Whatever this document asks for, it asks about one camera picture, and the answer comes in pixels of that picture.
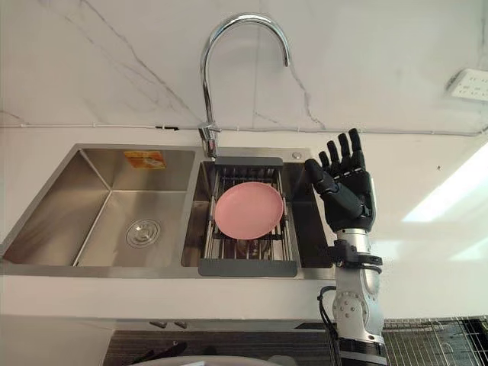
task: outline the electrical outlet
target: electrical outlet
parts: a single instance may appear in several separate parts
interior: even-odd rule
[[[453,97],[488,101],[488,71],[464,69],[449,86]]]

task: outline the sticker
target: sticker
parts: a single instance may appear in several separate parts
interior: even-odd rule
[[[165,169],[166,163],[160,151],[124,151],[128,162],[136,169]]]

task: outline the drain strainer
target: drain strainer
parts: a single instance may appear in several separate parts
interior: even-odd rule
[[[159,236],[161,227],[153,220],[139,220],[133,223],[125,234],[127,244],[133,248],[146,248]]]

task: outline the countertop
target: countertop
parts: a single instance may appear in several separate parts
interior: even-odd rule
[[[0,240],[75,143],[200,144],[197,131],[143,128],[9,128]],[[309,148],[327,133],[220,134],[221,146]],[[431,222],[403,218],[488,138],[363,135],[377,192],[374,254],[384,257],[380,303],[386,318],[488,313],[488,183]],[[327,233],[329,242],[331,233]],[[2,277],[1,314],[104,319],[319,319],[325,281],[293,279],[105,279]]]

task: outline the pink plate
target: pink plate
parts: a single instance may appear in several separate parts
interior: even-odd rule
[[[215,206],[215,222],[234,239],[256,239],[280,222],[283,200],[272,186],[248,181],[228,189]]]

